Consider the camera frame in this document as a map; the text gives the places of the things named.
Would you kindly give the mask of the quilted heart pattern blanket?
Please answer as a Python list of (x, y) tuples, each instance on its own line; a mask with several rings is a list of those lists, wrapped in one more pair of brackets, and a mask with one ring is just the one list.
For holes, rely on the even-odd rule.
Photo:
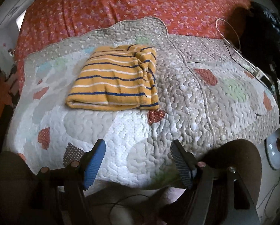
[[(94, 49), (128, 44), (157, 51), (160, 111), (67, 107), (66, 96)], [(158, 189), (178, 178), (174, 139), (199, 158), (236, 139), (262, 144), (280, 126), (273, 94), (223, 40), (169, 34), (158, 18), (122, 21), (51, 44), (26, 58), (24, 72), (5, 148), (34, 173), (62, 168), (103, 139), (99, 180)]]

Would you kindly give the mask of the black bag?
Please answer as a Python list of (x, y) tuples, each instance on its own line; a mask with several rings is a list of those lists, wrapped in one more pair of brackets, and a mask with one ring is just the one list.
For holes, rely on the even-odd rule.
[(255, 66), (280, 64), (280, 17), (266, 6), (251, 2), (240, 36), (240, 51)]

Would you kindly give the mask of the yellow striped child sweater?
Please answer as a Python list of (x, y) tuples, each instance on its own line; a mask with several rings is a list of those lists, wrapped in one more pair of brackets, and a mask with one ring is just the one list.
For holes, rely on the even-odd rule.
[(100, 46), (81, 68), (66, 104), (97, 111), (157, 110), (156, 66), (152, 46)]

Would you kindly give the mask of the red floral bed sheet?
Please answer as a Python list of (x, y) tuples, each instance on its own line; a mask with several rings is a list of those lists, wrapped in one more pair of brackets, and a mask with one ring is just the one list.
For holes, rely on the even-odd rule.
[(26, 10), (15, 49), (19, 86), (24, 85), (24, 60), (49, 44), (123, 20), (158, 17), (170, 34), (219, 38), (237, 8), (250, 0), (35, 0)]

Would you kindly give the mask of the white fan base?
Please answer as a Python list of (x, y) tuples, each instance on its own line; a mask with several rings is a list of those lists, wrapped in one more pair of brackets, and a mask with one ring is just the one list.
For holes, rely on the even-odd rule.
[(265, 139), (265, 152), (270, 167), (280, 169), (280, 128)]

